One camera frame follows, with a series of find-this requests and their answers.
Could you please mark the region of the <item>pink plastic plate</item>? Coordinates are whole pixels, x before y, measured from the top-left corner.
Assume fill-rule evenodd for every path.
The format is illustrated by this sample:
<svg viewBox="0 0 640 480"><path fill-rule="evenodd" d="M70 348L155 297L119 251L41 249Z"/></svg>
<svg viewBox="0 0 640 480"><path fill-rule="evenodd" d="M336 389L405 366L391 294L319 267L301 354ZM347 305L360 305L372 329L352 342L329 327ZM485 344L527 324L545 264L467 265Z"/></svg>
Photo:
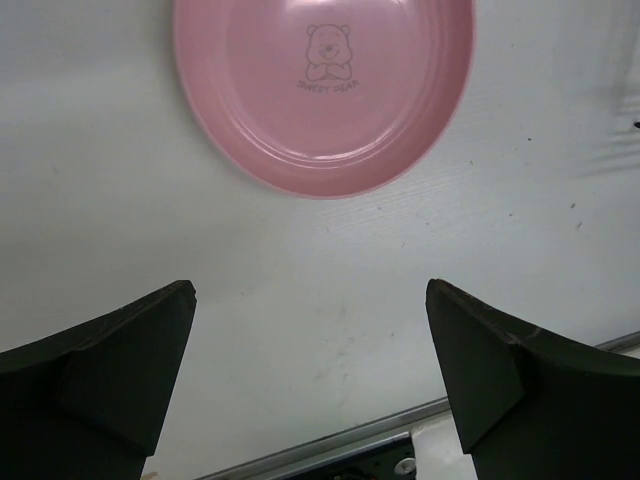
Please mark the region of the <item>pink plastic plate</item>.
<svg viewBox="0 0 640 480"><path fill-rule="evenodd" d="M341 198L403 175L466 87L471 1L177 1L187 102L215 147L265 184Z"/></svg>

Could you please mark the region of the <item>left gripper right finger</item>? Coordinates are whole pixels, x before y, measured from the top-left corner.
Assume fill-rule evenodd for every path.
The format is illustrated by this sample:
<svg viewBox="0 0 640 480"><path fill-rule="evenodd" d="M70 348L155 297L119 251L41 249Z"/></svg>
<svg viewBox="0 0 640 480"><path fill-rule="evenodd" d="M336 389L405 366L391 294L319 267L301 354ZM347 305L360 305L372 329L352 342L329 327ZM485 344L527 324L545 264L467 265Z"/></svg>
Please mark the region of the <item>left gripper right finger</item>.
<svg viewBox="0 0 640 480"><path fill-rule="evenodd" d="M480 479L636 479L639 362L497 310L440 279L426 313Z"/></svg>

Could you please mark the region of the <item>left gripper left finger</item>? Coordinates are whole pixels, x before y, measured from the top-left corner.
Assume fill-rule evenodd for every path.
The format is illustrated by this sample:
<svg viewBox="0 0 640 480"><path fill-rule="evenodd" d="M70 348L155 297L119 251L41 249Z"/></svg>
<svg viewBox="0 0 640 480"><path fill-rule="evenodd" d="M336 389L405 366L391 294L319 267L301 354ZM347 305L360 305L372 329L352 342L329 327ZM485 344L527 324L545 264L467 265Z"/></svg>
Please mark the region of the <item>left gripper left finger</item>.
<svg viewBox="0 0 640 480"><path fill-rule="evenodd" d="M196 311L175 281L1 355L4 479L139 479L155 454Z"/></svg>

